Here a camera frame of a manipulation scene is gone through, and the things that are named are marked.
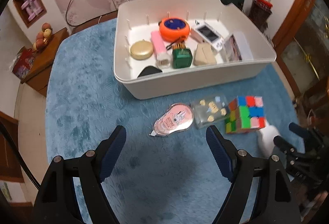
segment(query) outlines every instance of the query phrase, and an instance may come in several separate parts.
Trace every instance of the blue gripper pad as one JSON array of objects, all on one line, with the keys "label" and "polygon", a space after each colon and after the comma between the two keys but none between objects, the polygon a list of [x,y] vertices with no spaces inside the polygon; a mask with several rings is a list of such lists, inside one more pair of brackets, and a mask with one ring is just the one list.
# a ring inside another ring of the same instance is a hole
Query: blue gripper pad
[{"label": "blue gripper pad", "polygon": [[122,127],[119,129],[116,138],[114,138],[113,142],[109,146],[108,150],[104,154],[101,162],[101,169],[99,173],[100,182],[103,182],[107,177],[109,177],[112,173],[114,165],[119,158],[119,155],[122,151],[122,148],[126,142],[126,130]]},{"label": "blue gripper pad", "polygon": [[215,158],[215,161],[218,165],[220,172],[222,173],[223,177],[226,177],[230,182],[233,181],[234,177],[234,169],[236,166],[236,158],[234,156],[234,152],[230,152],[230,154],[225,150],[225,146],[229,146],[230,149],[234,151],[235,147],[231,141],[225,140],[220,132],[217,130],[215,126],[210,126],[207,128],[206,131],[206,140],[208,146]]}]

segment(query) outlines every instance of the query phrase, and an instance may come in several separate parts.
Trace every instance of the pink correction tape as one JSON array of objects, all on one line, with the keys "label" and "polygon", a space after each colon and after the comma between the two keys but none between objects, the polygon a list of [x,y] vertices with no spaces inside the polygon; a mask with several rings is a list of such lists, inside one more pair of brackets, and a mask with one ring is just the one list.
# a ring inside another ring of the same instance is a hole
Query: pink correction tape
[{"label": "pink correction tape", "polygon": [[167,49],[162,40],[161,34],[159,31],[151,32],[151,41],[154,47],[154,52],[157,58],[158,67],[169,67],[170,66],[170,56],[167,53]]},{"label": "pink correction tape", "polygon": [[155,122],[150,136],[166,137],[173,132],[188,129],[192,123],[192,109],[183,103],[176,103]]}]

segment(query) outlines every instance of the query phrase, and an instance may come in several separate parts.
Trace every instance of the pile of fruit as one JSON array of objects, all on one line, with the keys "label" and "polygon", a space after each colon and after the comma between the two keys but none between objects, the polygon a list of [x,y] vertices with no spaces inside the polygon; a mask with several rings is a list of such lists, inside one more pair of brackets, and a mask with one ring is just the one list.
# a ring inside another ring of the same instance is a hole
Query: pile of fruit
[{"label": "pile of fruit", "polygon": [[42,50],[47,46],[53,31],[49,23],[44,23],[41,30],[42,31],[37,34],[36,42],[33,44],[34,52]]}]

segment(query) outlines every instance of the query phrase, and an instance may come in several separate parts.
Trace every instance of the orange tape measure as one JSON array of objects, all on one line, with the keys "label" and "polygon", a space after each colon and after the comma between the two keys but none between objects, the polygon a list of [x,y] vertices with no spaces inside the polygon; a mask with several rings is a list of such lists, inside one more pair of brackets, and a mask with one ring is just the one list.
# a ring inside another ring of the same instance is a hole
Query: orange tape measure
[{"label": "orange tape measure", "polygon": [[159,31],[167,42],[183,42],[190,35],[190,26],[183,19],[166,18],[160,21]]}]

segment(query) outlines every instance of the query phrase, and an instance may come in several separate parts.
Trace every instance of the pink tube with white cap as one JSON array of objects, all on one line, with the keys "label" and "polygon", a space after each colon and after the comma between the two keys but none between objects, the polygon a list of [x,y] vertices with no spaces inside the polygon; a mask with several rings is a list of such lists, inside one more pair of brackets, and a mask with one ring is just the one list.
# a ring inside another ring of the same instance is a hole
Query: pink tube with white cap
[{"label": "pink tube with white cap", "polygon": [[157,57],[158,66],[170,66],[170,56],[159,31],[151,32],[151,41]]}]

